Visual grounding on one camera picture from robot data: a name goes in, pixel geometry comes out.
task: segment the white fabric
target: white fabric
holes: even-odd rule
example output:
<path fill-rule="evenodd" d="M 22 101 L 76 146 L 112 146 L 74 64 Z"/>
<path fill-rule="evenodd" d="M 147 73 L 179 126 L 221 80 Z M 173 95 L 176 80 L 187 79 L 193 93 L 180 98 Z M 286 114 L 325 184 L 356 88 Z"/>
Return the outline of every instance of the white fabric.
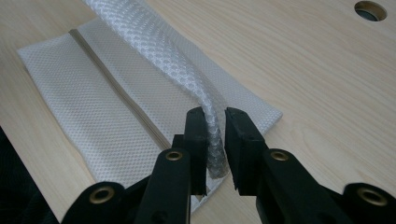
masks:
<path fill-rule="evenodd" d="M 210 195 L 228 171 L 221 141 L 226 106 L 248 112 L 262 133 L 282 114 L 139 2 L 87 1 L 117 35 L 100 20 L 78 30 L 169 142 L 184 132 L 187 111 L 203 107 L 211 133 L 206 181 Z M 97 181 L 128 187 L 150 174 L 159 147 L 73 37 L 63 35 L 20 49 L 19 54 Z M 192 197 L 191 210 L 205 199 Z"/>

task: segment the wood grain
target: wood grain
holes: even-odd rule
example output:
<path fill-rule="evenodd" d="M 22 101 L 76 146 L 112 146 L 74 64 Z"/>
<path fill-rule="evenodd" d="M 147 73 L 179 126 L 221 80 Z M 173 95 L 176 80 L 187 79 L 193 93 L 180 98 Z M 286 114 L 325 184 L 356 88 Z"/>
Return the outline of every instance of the wood grain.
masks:
<path fill-rule="evenodd" d="M 366 182 L 396 196 L 396 5 L 367 21 L 352 0 L 149 0 L 175 29 L 284 112 L 266 136 L 322 185 Z M 0 124 L 57 218 L 93 183 L 24 71 L 16 49 L 94 15 L 79 1 L 0 7 Z M 192 223 L 260 223 L 227 178 Z"/>

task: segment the white mesh fabric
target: white mesh fabric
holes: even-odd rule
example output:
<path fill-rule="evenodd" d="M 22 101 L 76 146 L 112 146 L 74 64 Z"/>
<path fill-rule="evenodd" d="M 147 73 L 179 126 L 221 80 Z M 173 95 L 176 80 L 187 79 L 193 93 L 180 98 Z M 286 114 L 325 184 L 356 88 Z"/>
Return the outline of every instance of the white mesh fabric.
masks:
<path fill-rule="evenodd" d="M 212 133 L 206 180 L 210 195 L 222 181 L 218 177 L 227 173 L 220 138 L 226 106 L 247 111 L 261 133 L 281 113 L 241 86 L 144 1 L 138 2 L 88 1 L 117 35 L 100 20 L 78 30 L 169 142 L 184 132 L 189 109 L 206 108 Z M 96 180 L 129 187 L 150 174 L 159 148 L 70 35 L 19 54 Z M 191 197 L 191 211 L 206 199 Z"/>
<path fill-rule="evenodd" d="M 143 58 L 135 49 L 95 20 L 78 27 L 111 75 L 144 110 L 150 120 L 172 143 L 176 133 L 184 133 L 186 114 L 197 101 Z"/>
<path fill-rule="evenodd" d="M 227 174 L 227 161 L 221 141 L 220 125 L 224 125 L 225 101 L 217 90 L 210 88 L 193 63 L 163 32 L 158 18 L 136 1 L 86 1 L 110 27 L 133 49 L 191 94 L 205 112 L 209 149 L 207 168 L 213 178 Z"/>
<path fill-rule="evenodd" d="M 150 175 L 157 145 L 70 35 L 19 50 L 64 133 L 98 181 Z"/>
<path fill-rule="evenodd" d="M 169 39 L 200 70 L 209 83 L 222 95 L 229 107 L 245 110 L 262 134 L 266 134 L 282 117 L 282 112 L 265 103 L 243 87 L 227 72 L 210 60 L 200 49 L 164 21 L 144 0 L 136 0 L 157 17 L 156 22 Z M 225 126 L 220 126 L 224 133 Z"/>

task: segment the circular hole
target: circular hole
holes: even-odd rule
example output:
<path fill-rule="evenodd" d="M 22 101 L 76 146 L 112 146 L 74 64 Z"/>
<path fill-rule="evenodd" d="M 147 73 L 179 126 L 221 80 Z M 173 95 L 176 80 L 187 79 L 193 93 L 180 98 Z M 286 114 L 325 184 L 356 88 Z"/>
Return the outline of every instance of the circular hole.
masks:
<path fill-rule="evenodd" d="M 289 156 L 286 155 L 286 153 L 280 151 L 271 152 L 271 156 L 277 161 L 286 161 L 289 159 Z"/>
<path fill-rule="evenodd" d="M 164 211 L 156 211 L 151 216 L 151 221 L 154 223 L 165 223 L 168 215 Z"/>
<path fill-rule="evenodd" d="M 384 196 L 371 189 L 360 188 L 358 189 L 358 195 L 367 203 L 376 206 L 385 206 L 388 204 L 388 200 Z"/>
<path fill-rule="evenodd" d="M 335 223 L 337 223 L 337 221 L 335 220 L 334 217 L 332 217 L 332 216 L 330 216 L 329 214 L 326 214 L 326 213 L 319 213 L 318 214 L 318 218 L 319 218 L 321 223 L 325 223 L 325 224 L 335 224 Z"/>
<path fill-rule="evenodd" d="M 387 11 L 379 4 L 361 1 L 355 5 L 355 11 L 367 21 L 382 21 L 387 17 Z"/>
<path fill-rule="evenodd" d="M 91 203 L 105 203 L 114 196 L 114 189 L 110 186 L 94 190 L 90 195 Z"/>
<path fill-rule="evenodd" d="M 183 157 L 183 154 L 181 154 L 178 151 L 171 151 L 166 154 L 166 159 L 169 161 L 178 161 Z"/>

